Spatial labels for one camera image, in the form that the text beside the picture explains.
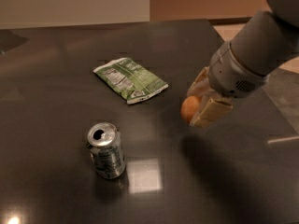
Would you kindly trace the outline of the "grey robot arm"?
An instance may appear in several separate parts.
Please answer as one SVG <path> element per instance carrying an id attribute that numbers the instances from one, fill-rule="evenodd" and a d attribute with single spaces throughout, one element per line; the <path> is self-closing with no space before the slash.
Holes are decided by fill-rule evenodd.
<path id="1" fill-rule="evenodd" d="M 181 107 L 193 127 L 207 127 L 268 82 L 270 73 L 298 56 L 299 0 L 266 0 L 242 30 L 213 54 Z"/>

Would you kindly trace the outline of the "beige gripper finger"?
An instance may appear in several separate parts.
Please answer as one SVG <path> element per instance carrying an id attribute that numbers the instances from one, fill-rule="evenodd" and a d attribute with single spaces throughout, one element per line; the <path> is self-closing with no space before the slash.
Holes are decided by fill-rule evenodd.
<path id="1" fill-rule="evenodd" d="M 198 74 L 195 81 L 187 90 L 187 96 L 198 96 L 201 97 L 206 93 L 212 91 L 209 84 L 209 68 L 204 67 L 203 70 Z"/>
<path id="2" fill-rule="evenodd" d="M 195 111 L 189 124 L 193 127 L 206 128 L 221 119 L 233 109 L 233 98 L 216 92 L 202 96 L 201 104 Z"/>

